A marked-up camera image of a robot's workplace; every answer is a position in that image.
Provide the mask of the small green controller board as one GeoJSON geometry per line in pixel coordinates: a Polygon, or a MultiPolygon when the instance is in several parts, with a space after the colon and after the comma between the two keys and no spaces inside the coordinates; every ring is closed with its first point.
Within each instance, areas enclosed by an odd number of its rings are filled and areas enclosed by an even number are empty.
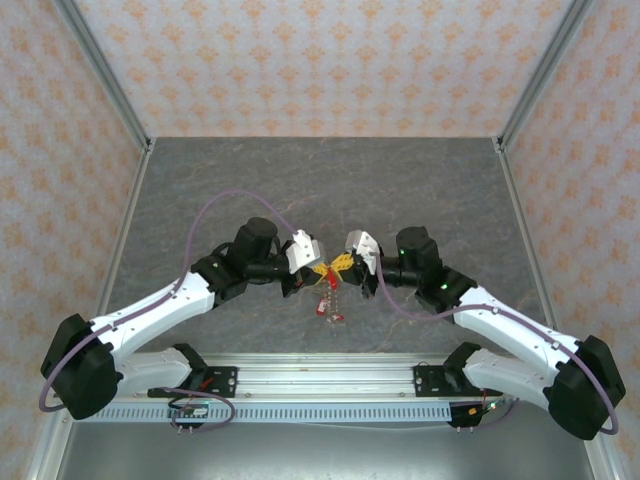
{"type": "Polygon", "coordinates": [[[202,420],[209,418],[209,405],[206,403],[169,402],[168,408],[168,417],[176,421],[202,420]]]}
{"type": "Polygon", "coordinates": [[[484,415],[495,410],[501,404],[502,404],[501,400],[495,400],[486,404],[481,403],[477,405],[472,405],[468,408],[467,413],[470,417],[482,418],[484,415]]]}

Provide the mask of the grey metal front panel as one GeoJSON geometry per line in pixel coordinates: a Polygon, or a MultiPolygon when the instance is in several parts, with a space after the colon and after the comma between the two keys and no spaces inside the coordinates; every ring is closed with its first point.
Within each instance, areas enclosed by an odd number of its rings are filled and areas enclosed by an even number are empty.
{"type": "Polygon", "coordinates": [[[594,480],[583,443],[520,412],[486,430],[73,427],[56,480],[594,480]]]}

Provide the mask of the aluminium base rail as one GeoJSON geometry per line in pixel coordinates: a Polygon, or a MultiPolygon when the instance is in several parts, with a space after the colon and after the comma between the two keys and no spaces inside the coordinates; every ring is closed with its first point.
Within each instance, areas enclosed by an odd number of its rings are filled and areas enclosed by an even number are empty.
{"type": "Polygon", "coordinates": [[[415,398],[413,367],[444,357],[408,353],[209,354],[214,366],[238,369],[240,402],[405,402],[415,398]]]}

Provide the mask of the aluminium table side rail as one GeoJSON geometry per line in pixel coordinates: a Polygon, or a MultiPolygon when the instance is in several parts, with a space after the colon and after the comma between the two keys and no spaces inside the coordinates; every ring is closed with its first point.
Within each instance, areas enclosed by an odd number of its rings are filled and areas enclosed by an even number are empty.
{"type": "MultiPolygon", "coordinates": [[[[92,317],[104,314],[107,311],[127,235],[155,144],[156,138],[152,138],[142,149],[117,229],[115,244],[106,264],[106,271],[99,294],[94,303],[92,317]]],[[[44,427],[38,438],[33,460],[26,474],[26,480],[55,480],[57,478],[74,422],[74,419],[66,410],[47,413],[44,420],[44,427]]]]}
{"type": "MultiPolygon", "coordinates": [[[[539,261],[533,237],[526,219],[524,204],[520,198],[515,177],[509,164],[505,147],[497,137],[492,138],[495,152],[505,178],[511,203],[517,218],[519,230],[524,242],[528,262],[536,285],[545,322],[555,330],[563,331],[563,325],[557,315],[546,275],[539,261]]],[[[612,436],[598,434],[594,440],[585,441],[584,448],[594,480],[632,480],[628,468],[612,436]]]]}

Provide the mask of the aluminium frame post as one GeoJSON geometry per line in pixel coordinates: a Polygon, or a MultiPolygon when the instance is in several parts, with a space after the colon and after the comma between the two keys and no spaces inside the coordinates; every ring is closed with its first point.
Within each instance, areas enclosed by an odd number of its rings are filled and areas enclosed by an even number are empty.
{"type": "Polygon", "coordinates": [[[100,47],[89,23],[76,0],[52,0],[64,21],[69,26],[79,47],[88,60],[96,77],[111,100],[124,126],[135,143],[147,151],[152,139],[134,111],[121,83],[113,71],[106,54],[100,47]]]}
{"type": "Polygon", "coordinates": [[[532,112],[539,96],[555,71],[566,48],[582,25],[594,0],[571,0],[558,28],[551,38],[526,87],[509,116],[502,133],[494,139],[498,154],[505,154],[532,112]]]}

